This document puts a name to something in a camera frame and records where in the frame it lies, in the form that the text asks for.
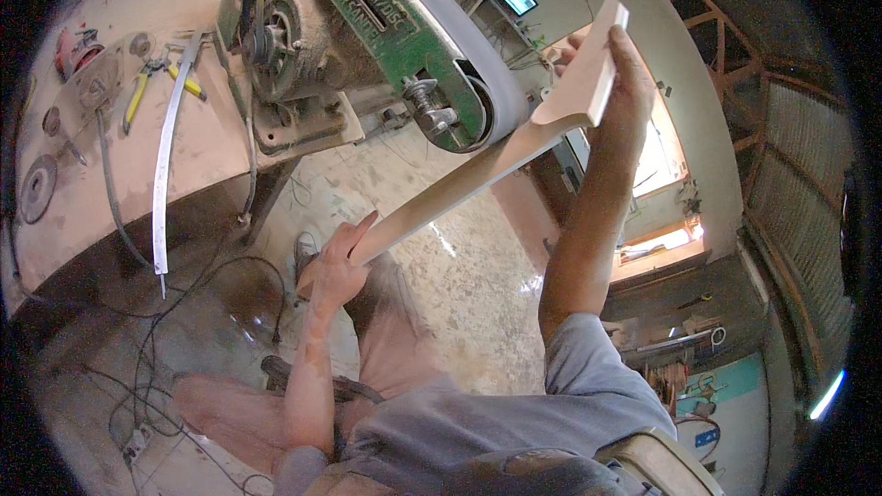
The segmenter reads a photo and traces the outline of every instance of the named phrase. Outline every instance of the corrugated metal wall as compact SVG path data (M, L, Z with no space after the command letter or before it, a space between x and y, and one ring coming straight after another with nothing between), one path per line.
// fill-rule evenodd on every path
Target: corrugated metal wall
M798 168L766 150L748 206L795 270L825 359L821 380L842 367L852 311L842 294L839 212L819 190L841 199L843 171L852 158L850 138L844 114L770 83L766 139ZM818 184L806 181L805 174Z

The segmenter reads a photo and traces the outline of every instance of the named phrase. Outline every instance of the concrete floor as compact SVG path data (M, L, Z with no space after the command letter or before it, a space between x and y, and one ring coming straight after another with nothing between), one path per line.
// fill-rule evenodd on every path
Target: concrete floor
M263 256L281 270L284 292L275 274L257 262L239 261L219 271L156 328L154 385L168 390L175 374L208 372L262 388L266 377L260 360L268 354L290 360L296 348L303 312L290 294L296 235L308 230L321 244L342 221L357 222L372 209L388 215L466 159L427 146L414 125L303 159L253 248L226 245L215 261L220 264L243 253ZM243 200L245 186L247 180L233 180L199 199L228 214ZM221 232L202 226L206 215L220 213L194 211L193 226L183 230L214 236L194 237L170 254L170 264L175 265L170 283L175 286L189 286L216 247ZM161 302L152 273L138 273L123 283L115 259L106 249L99 251L82 269L94 280L102 300L137 314L168 305ZM543 346L536 322L542 277L489 190L391 252L437 334L452 378L463 390L487 395L543 392ZM274 348L272 326L283 297L282 344ZM79 365L88 364L131 385L138 347L149 325L149 320L114 314L82 314L42 346L34 356L30 379L51 435L90 492L241 494L211 458L237 484L255 473L253 469L205 437L194 437L202 445L198 447L153 411L147 422L170 436L153 436L131 468L123 461L120 447L136 426L131 400L125 400L126 391L114 382L86 373ZM334 326L332 348L335 373L356 378L357 341L343 311ZM142 367L138 387L146 382ZM150 400L176 417L162 393L153 391ZM123 405L112 414L118 402ZM138 421L145 419L142 408L138 406ZM247 489L271 493L270 483L260 478L249 480Z

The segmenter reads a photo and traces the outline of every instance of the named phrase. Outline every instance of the wire cutters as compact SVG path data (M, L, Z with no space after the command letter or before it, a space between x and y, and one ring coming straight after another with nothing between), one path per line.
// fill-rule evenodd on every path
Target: wire cutters
M693 304L698 304L698 303L700 303L701 301L710 301L711 299L713 299L713 295L711 294L711 292L705 292L705 293L702 293L701 295L699 295L698 297L696 297L695 299L693 299L693 300L691 300L691 301L689 301L689 302L686 302L686 303L680 304L680 305L677 307L677 310L681 310L681 309L687 308L687 307L689 307L689 306L692 306Z
M147 88L147 79L157 71L168 71L173 80L177 79L179 71L175 64L169 62L168 51L169 49L166 48L166 54L163 55L161 60L148 61L144 64L144 68L141 69L141 72L138 73L138 83L135 86L135 93L131 95L129 107L126 108L125 116L123 116L123 133L126 136L129 135L129 131L131 130L131 120L135 118L135 112L138 111L138 105L141 103L141 96L144 95L144 89ZM205 95L202 88L190 77L187 77L187 80L183 83L183 88L203 102L208 99L208 96Z

